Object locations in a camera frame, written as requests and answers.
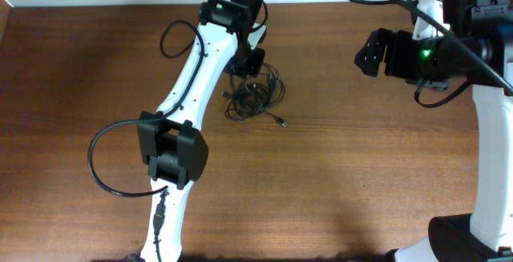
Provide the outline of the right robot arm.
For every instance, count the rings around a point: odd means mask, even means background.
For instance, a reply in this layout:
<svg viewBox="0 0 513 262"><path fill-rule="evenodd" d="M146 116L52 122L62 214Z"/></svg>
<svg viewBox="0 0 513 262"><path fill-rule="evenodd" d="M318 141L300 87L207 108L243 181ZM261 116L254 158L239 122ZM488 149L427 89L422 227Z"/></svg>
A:
<svg viewBox="0 0 513 262"><path fill-rule="evenodd" d="M479 124L472 213L431 219L427 236L388 261L509 261L512 258L512 0L377 0L408 10L413 32L377 29L355 56L418 91L471 89Z"/></svg>

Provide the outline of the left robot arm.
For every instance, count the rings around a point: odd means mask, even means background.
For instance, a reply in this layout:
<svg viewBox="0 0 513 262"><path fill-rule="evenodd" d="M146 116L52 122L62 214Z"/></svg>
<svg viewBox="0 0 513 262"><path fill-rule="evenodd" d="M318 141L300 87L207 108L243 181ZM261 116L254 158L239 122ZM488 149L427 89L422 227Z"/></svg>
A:
<svg viewBox="0 0 513 262"><path fill-rule="evenodd" d="M256 76L264 63L259 43L265 25L256 23L263 0L207 0L200 5L196 39L184 68L156 113L141 113L138 125L143 163L151 179L151 218L141 261L177 261L192 185L208 159L200 133L208 102L222 73Z"/></svg>

